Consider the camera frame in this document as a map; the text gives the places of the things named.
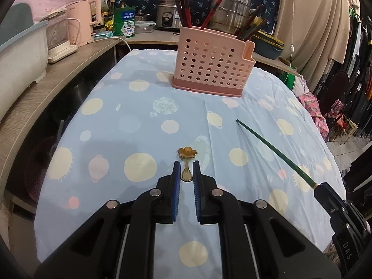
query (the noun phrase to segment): blue tablecloth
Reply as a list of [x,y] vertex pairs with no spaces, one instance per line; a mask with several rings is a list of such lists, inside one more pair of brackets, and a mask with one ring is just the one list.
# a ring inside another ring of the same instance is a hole
[[[202,173],[238,199],[265,199],[323,250],[329,216],[313,191],[240,119],[317,182],[345,198],[333,155],[312,118],[279,79],[254,68],[241,98],[172,88],[176,52],[133,50],[94,88],[67,127],[35,218],[40,261],[106,201],[135,200],[172,171],[177,150],[198,151]],[[157,225],[155,279],[221,278],[217,225],[201,226],[192,183],[181,183],[173,225]]]

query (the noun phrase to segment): pink plastic basket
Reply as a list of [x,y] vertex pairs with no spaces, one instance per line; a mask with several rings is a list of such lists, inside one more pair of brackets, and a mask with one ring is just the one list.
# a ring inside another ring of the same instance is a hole
[[241,97],[252,68],[254,43],[199,27],[181,27],[172,86],[194,92]]

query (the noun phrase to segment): beige curtain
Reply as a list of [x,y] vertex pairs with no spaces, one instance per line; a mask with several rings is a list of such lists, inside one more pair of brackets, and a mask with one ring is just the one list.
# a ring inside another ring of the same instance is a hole
[[313,91],[330,59],[344,62],[349,38],[348,1],[280,0],[274,36],[286,44],[282,53],[286,59],[293,43],[292,65]]

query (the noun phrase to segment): pink kettle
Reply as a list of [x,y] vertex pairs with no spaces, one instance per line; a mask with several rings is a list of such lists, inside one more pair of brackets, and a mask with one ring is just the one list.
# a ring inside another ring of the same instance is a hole
[[[67,4],[68,31],[71,45],[83,46],[93,42],[93,25],[102,22],[101,0],[82,0]],[[92,21],[96,9],[96,20]]]

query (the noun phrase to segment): metal screw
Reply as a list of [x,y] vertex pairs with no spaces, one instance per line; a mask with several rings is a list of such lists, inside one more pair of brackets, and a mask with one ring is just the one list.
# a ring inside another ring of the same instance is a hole
[[212,195],[213,196],[220,197],[220,196],[222,196],[222,194],[224,194],[224,191],[222,191],[221,189],[212,190]]
[[264,209],[267,207],[267,202],[262,199],[259,199],[256,201],[256,207],[260,209]]
[[152,189],[150,191],[151,196],[159,196],[160,194],[161,194],[161,190],[159,190],[159,189]]
[[109,209],[114,209],[118,206],[118,202],[116,200],[109,200],[107,203],[106,203],[106,207],[108,207]]

